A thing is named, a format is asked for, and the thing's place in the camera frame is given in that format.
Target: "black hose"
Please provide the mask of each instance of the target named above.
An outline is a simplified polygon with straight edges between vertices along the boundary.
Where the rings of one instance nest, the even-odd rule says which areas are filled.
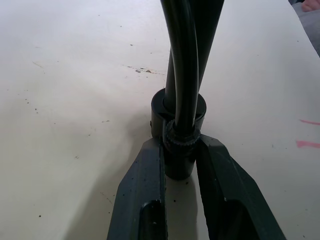
[[[161,0],[169,32],[175,78],[174,129],[192,132],[197,109],[199,66],[196,27],[188,0]]]

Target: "red mark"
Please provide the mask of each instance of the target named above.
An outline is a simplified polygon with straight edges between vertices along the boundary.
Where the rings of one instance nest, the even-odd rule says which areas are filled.
[[[296,146],[298,148],[311,147],[311,148],[320,149],[320,143],[316,143],[316,142],[312,142],[312,141],[298,141],[298,140],[295,142],[296,142]]]
[[[307,121],[307,120],[301,120],[300,122],[305,123],[305,124],[313,124],[313,125],[319,125],[320,126],[320,122],[315,122],[315,121]]]

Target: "white surface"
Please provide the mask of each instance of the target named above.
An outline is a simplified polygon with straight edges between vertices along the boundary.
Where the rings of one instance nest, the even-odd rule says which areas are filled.
[[[160,2],[15,0],[0,11],[0,239],[103,240],[165,86]],[[286,0],[224,4],[202,133],[256,180],[289,240],[320,235],[320,149],[296,146],[320,143],[320,126],[299,122],[320,122],[319,65]],[[170,240],[208,239],[195,173],[168,180]]]

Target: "pink stain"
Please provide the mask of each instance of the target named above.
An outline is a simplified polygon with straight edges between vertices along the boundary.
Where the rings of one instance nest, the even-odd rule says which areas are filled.
[[[298,140],[296,140],[295,142],[298,148],[311,147],[311,148],[320,149],[320,143],[316,143],[312,141],[298,141]]]
[[[319,125],[320,126],[320,122],[315,122],[315,121],[307,121],[307,120],[301,120],[300,122],[305,123],[305,124],[313,124],[313,125]]]

